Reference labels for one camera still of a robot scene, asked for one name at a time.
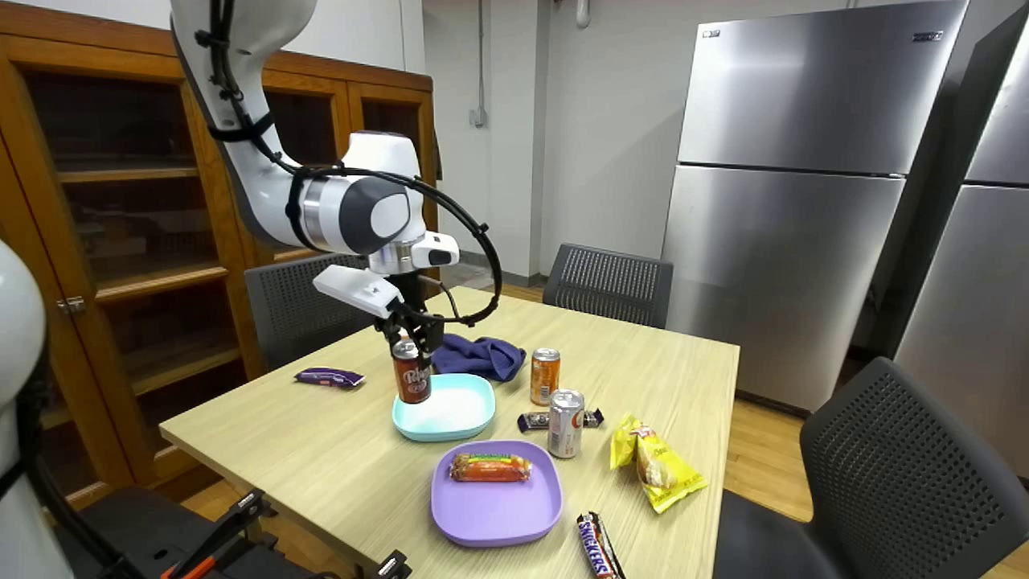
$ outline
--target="black chair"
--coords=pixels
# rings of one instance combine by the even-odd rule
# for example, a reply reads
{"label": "black chair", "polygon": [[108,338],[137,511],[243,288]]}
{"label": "black chair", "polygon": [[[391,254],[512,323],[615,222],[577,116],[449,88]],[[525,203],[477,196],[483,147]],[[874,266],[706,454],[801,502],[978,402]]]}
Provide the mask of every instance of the black chair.
{"label": "black chair", "polygon": [[312,287],[329,263],[364,266],[358,257],[315,254],[305,262],[249,270],[249,296],[265,370],[283,366],[373,325],[373,315],[329,300]]}
{"label": "black chair", "polygon": [[1006,464],[872,359],[804,420],[807,523],[725,495],[718,577],[970,579],[1029,538]]}
{"label": "black chair", "polygon": [[670,293],[670,262],[559,246],[543,302],[666,328]]}

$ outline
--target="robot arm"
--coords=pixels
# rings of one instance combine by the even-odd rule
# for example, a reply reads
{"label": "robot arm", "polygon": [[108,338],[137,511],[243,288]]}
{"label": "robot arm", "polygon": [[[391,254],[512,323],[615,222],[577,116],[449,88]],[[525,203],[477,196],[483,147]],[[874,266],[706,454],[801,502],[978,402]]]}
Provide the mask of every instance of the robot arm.
{"label": "robot arm", "polygon": [[[251,227],[279,246],[368,254],[368,270],[329,266],[315,287],[377,315],[386,328],[413,328],[423,310],[413,278],[461,257],[449,234],[423,233],[421,193],[434,193],[443,210],[458,210],[479,246],[486,241],[497,293],[497,263],[486,233],[414,180],[419,158],[407,138],[350,135],[350,152],[338,166],[302,166],[283,152],[261,74],[265,61],[296,40],[312,12],[315,0],[170,0],[177,53],[235,170]],[[462,323],[486,317],[495,300]]]}

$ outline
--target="chair back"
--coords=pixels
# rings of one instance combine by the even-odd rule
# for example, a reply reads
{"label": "chair back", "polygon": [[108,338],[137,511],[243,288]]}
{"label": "chair back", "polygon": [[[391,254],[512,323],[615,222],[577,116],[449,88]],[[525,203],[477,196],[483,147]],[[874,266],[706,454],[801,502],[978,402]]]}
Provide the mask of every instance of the chair back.
{"label": "chair back", "polygon": [[358,257],[315,254],[249,270],[265,370],[283,366],[373,323],[368,311],[329,300],[312,287],[329,263],[360,266]]}
{"label": "chair back", "polygon": [[543,302],[666,328],[670,288],[670,262],[559,246]]}
{"label": "chair back", "polygon": [[812,412],[801,451],[812,535],[854,577],[980,577],[1029,538],[1014,470],[890,359]]}

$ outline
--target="purple cloth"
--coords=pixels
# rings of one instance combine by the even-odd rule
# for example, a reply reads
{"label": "purple cloth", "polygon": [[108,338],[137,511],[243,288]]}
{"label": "purple cloth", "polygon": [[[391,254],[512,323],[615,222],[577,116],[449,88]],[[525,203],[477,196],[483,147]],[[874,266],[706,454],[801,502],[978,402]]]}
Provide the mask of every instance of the purple cloth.
{"label": "purple cloth", "polygon": [[440,348],[432,355],[432,362],[437,373],[477,373],[507,382],[520,370],[525,351],[497,338],[467,340],[461,333],[443,333]]}

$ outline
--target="soda can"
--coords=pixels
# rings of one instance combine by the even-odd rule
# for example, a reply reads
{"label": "soda can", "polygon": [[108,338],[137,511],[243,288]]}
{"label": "soda can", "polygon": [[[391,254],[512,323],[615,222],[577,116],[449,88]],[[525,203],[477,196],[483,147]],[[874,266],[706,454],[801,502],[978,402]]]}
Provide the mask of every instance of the soda can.
{"label": "soda can", "polygon": [[549,458],[581,454],[581,410],[585,410],[581,391],[555,389],[549,397],[549,433],[548,433]]}
{"label": "soda can", "polygon": [[529,377],[529,402],[533,404],[549,404],[549,397],[555,389],[559,380],[559,351],[555,348],[536,348],[533,351],[533,377]]}

